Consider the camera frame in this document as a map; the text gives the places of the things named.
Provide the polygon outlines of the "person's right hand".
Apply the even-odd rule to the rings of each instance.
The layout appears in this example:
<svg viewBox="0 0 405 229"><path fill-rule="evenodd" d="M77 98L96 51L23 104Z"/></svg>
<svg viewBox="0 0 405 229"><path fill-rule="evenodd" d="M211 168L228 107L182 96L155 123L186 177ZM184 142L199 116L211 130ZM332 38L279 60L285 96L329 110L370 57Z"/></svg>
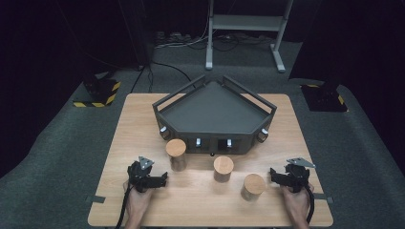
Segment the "person's right hand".
<svg viewBox="0 0 405 229"><path fill-rule="evenodd" d="M281 185L287 213L292 222L306 222L309 213L309 193L305 188L292 193L287 186Z"/></svg>

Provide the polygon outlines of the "dark grey corner shelf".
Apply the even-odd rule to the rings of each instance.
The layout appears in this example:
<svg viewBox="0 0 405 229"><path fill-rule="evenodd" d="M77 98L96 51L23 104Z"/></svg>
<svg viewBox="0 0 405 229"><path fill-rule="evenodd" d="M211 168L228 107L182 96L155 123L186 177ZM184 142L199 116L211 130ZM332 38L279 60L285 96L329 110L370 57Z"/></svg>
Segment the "dark grey corner shelf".
<svg viewBox="0 0 405 229"><path fill-rule="evenodd" d="M244 155L268 137L277 107L234 79L201 76L153 104L160 136L188 154Z"/></svg>

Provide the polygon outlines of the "glass jar with red contents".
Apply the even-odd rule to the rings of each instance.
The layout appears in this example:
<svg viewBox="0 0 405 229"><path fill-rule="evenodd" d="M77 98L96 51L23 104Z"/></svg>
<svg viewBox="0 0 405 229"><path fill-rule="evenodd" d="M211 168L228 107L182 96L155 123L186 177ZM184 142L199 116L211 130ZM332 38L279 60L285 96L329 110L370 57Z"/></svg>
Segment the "glass jar with red contents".
<svg viewBox="0 0 405 229"><path fill-rule="evenodd" d="M220 183L228 182L233 169L234 162L230 157L218 156L214 160L214 179Z"/></svg>

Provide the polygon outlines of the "black base with striped edge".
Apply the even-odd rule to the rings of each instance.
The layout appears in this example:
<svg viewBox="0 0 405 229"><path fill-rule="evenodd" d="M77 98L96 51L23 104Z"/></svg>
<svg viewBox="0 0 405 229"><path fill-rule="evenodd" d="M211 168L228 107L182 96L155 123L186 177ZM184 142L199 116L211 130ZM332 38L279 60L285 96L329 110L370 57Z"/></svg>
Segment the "black base with striped edge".
<svg viewBox="0 0 405 229"><path fill-rule="evenodd" d="M328 92L324 86L309 84L302 85L301 91L312 112L344 113L348 110L343 97L335 89Z"/></svg>
<svg viewBox="0 0 405 229"><path fill-rule="evenodd" d="M74 93L73 105L78 108L110 106L116 98L120 83L115 79L96 78L80 84Z"/></svg>

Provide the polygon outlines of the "grey metal stand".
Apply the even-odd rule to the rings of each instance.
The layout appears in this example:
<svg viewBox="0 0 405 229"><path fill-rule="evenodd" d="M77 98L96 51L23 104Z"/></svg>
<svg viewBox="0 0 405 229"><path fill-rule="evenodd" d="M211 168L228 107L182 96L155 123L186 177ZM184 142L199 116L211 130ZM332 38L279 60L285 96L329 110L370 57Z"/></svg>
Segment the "grey metal stand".
<svg viewBox="0 0 405 229"><path fill-rule="evenodd" d="M276 31L277 37L274 43L269 45L275 61L277 71L284 73L286 67L279 53L279 48L284 36L288 18L294 0L287 0L287 5L282 16L259 16L259 15L232 15L215 14L214 0L208 0L208 35L205 57L205 68L213 68L213 33L214 31Z"/></svg>

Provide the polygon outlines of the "short glass jar wooden lid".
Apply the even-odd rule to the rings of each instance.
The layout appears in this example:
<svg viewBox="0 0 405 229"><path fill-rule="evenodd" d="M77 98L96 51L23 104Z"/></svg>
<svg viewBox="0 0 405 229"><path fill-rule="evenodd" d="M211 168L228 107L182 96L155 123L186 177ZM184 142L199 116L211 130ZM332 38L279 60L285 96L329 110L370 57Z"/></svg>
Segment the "short glass jar wooden lid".
<svg viewBox="0 0 405 229"><path fill-rule="evenodd" d="M264 179L257 174L249 174L245 177L241 196L246 201L256 201L266 189Z"/></svg>

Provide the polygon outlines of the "person's left hand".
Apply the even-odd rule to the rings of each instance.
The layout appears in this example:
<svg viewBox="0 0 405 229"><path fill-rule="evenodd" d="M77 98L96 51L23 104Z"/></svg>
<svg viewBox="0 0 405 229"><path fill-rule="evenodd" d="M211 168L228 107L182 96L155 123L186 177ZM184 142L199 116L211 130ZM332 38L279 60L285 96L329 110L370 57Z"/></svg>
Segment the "person's left hand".
<svg viewBox="0 0 405 229"><path fill-rule="evenodd" d="M126 203L128 219L140 222L149 207L154 190L147 189L145 192L140 193L128 181L123 184L123 187L125 190L129 190Z"/></svg>

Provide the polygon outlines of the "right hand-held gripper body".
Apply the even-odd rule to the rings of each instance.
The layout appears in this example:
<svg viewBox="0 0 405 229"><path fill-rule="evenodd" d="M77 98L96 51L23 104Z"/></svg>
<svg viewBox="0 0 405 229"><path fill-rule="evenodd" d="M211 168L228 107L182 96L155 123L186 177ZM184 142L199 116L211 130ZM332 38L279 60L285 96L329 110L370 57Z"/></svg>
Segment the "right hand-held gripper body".
<svg viewBox="0 0 405 229"><path fill-rule="evenodd" d="M302 157L290 158L285 166L282 185L290 187L293 193L298 193L309 184L309 168L315 165Z"/></svg>

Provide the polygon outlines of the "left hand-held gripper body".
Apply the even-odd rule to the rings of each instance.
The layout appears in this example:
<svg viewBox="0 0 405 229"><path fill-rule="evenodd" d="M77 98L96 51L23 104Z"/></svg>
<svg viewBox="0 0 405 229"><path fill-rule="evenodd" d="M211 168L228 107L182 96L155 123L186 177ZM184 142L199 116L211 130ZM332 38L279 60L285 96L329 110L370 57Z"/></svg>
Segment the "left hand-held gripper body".
<svg viewBox="0 0 405 229"><path fill-rule="evenodd" d="M134 161L127 169L128 182L140 193L149 189L149 182L154 180L150 176L152 165L154 162L144 156L139 156L139 159Z"/></svg>

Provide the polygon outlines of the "tall glass jar with nuts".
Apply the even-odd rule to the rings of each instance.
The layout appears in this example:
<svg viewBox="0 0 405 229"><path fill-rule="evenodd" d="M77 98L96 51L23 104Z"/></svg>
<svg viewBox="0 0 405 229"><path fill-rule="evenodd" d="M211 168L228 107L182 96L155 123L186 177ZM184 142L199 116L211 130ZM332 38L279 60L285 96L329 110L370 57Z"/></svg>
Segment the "tall glass jar with nuts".
<svg viewBox="0 0 405 229"><path fill-rule="evenodd" d="M183 171L186 166L186 144L183 140L175 138L167 142L165 151L169 156L171 169L176 172Z"/></svg>

